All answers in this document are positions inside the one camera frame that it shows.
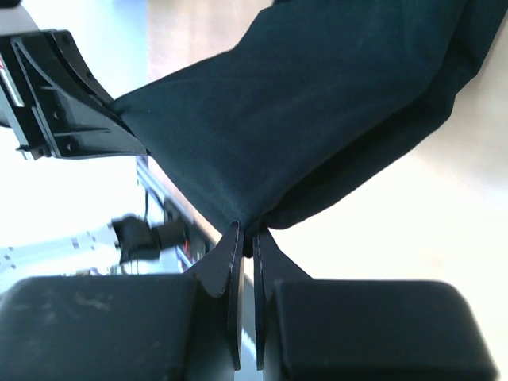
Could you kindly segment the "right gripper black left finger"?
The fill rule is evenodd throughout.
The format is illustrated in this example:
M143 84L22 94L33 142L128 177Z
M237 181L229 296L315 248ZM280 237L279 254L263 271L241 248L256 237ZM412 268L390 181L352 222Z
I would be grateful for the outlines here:
M244 234L182 274L32 277L1 303L4 380L231 380Z

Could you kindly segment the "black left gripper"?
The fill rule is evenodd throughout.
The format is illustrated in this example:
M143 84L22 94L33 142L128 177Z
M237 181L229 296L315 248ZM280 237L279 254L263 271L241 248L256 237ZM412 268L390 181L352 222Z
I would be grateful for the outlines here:
M112 102L69 31L1 36L1 125L27 160L146 155Z

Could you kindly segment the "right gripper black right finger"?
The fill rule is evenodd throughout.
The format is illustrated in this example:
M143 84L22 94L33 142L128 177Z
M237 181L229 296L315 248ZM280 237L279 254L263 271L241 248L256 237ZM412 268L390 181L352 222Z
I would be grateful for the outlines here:
M257 366L266 380L494 380L470 306L429 280L306 274L264 230L252 239Z

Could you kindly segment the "black t shirt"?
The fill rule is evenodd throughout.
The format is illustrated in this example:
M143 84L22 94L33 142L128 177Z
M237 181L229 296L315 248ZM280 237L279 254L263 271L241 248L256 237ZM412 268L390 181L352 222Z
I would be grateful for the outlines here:
M504 1L277 1L239 43L115 113L218 231L286 229L436 131Z

